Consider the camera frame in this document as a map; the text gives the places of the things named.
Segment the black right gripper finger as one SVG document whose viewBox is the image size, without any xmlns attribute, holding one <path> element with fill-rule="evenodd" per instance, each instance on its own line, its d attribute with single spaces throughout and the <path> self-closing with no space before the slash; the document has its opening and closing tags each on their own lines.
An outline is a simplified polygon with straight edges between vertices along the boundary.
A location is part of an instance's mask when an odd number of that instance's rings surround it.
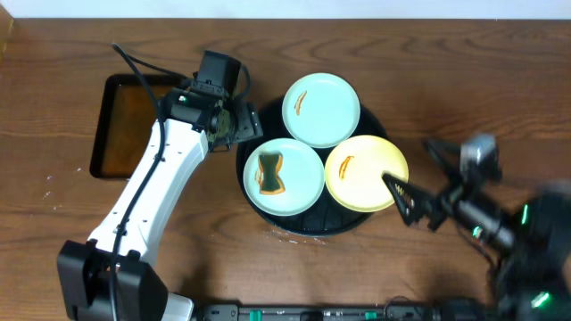
<svg viewBox="0 0 571 321">
<path fill-rule="evenodd" d="M 440 139 L 428 138 L 423 142 L 423 146 L 448 178 L 461 178 L 459 165 L 453 165 L 447 159 L 448 155 L 460 156 L 459 145 Z"/>
<path fill-rule="evenodd" d="M 418 223 L 431 211 L 431 195 L 426 191 L 400 180 L 390 173 L 384 173 L 382 179 L 394 199 L 395 206 L 406 226 Z"/>
</svg>

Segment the orange green sponge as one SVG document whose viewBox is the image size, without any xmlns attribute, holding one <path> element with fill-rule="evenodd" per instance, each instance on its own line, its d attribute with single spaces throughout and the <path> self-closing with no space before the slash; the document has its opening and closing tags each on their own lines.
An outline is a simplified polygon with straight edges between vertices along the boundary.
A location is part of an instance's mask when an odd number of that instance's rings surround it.
<svg viewBox="0 0 571 321">
<path fill-rule="evenodd" d="M 284 157 L 281 153 L 262 153 L 258 157 L 259 175 L 257 181 L 262 195 L 276 195 L 283 193 L 286 188 L 279 172 Z"/>
</svg>

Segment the light green plate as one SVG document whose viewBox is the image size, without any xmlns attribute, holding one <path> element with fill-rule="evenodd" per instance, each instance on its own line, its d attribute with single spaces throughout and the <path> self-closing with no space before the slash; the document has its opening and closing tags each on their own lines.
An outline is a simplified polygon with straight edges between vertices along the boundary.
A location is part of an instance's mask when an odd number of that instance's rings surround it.
<svg viewBox="0 0 571 321">
<path fill-rule="evenodd" d="M 313 147 L 334 147 L 350 137 L 360 120 L 360 100 L 343 78 L 313 73 L 296 80 L 282 102 L 289 134 Z"/>
<path fill-rule="evenodd" d="M 284 157 L 280 178 L 285 191 L 276 195 L 260 194 L 257 181 L 258 157 L 262 153 L 281 153 Z M 244 167 L 244 187 L 248 199 L 271 215 L 288 217 L 311 207 L 323 192 L 324 164 L 307 144 L 291 138 L 269 140 L 257 147 Z"/>
</svg>

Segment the light green plate top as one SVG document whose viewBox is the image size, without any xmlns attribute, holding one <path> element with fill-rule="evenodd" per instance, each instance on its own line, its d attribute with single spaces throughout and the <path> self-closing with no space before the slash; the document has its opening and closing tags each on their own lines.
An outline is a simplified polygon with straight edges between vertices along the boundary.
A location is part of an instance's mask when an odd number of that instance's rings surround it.
<svg viewBox="0 0 571 321">
<path fill-rule="evenodd" d="M 296 80 L 282 102 L 289 134 L 313 147 L 334 147 L 350 137 L 360 120 L 360 100 L 343 78 L 313 73 Z"/>
</svg>

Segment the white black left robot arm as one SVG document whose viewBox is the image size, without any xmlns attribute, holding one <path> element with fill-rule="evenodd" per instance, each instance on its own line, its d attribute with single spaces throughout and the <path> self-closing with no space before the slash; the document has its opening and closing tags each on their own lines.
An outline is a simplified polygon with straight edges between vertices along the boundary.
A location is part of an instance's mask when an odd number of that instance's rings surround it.
<svg viewBox="0 0 571 321">
<path fill-rule="evenodd" d="M 70 320 L 189 320 L 191 299 L 154 270 L 170 215 L 192 173 L 219 147 L 258 138 L 253 103 L 223 86 L 189 81 L 158 103 L 144 155 L 87 241 L 66 242 L 57 271 Z"/>
</svg>

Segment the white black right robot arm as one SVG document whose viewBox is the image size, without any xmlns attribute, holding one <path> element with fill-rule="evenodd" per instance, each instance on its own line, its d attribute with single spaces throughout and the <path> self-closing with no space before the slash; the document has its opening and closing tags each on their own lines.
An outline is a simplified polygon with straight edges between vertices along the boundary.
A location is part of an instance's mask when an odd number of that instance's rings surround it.
<svg viewBox="0 0 571 321">
<path fill-rule="evenodd" d="M 438 139 L 423 143 L 449 179 L 438 194 L 430 194 L 397 176 L 383 181 L 407 226 L 427 218 L 437 230 L 452 219 L 463 237 L 486 256 L 495 305 L 454 298 L 423 309 L 423 320 L 568 320 L 570 287 L 564 266 L 570 256 L 570 199 L 547 192 L 509 213 L 486 195 L 487 182 L 502 178 L 499 150 L 493 136 L 477 135 L 461 145 Z"/>
</svg>

